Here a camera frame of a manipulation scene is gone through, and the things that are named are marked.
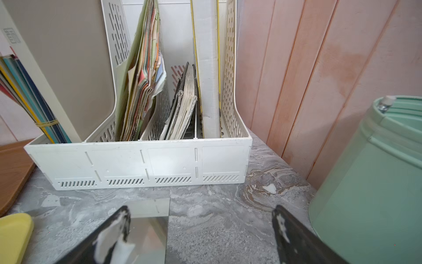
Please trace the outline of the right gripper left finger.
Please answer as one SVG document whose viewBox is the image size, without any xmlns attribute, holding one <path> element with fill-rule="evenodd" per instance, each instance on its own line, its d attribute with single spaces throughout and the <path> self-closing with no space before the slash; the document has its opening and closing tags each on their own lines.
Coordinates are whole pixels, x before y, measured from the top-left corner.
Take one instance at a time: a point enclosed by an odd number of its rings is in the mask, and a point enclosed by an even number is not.
<svg viewBox="0 0 422 264">
<path fill-rule="evenodd" d="M 56 263 L 110 264 L 117 242 L 119 240 L 127 241 L 130 223 L 130 210 L 124 205 Z"/>
</svg>

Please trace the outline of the yellow plastic tray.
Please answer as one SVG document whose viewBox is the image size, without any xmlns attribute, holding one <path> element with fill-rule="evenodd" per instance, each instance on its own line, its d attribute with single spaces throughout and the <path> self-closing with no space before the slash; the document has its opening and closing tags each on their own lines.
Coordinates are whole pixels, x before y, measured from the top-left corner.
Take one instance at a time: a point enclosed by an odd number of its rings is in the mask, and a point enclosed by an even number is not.
<svg viewBox="0 0 422 264">
<path fill-rule="evenodd" d="M 33 219 L 27 213 L 1 217 L 1 264 L 22 262 L 33 230 Z"/>
</svg>

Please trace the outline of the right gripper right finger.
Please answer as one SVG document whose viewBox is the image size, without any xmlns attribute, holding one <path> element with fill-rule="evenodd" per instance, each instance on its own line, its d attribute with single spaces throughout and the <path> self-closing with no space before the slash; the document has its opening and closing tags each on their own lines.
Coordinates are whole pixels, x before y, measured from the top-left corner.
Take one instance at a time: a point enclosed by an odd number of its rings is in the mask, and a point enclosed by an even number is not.
<svg viewBox="0 0 422 264">
<path fill-rule="evenodd" d="M 345 264 L 347 261 L 325 245 L 283 206 L 272 211 L 277 251 L 282 264 Z"/>
</svg>

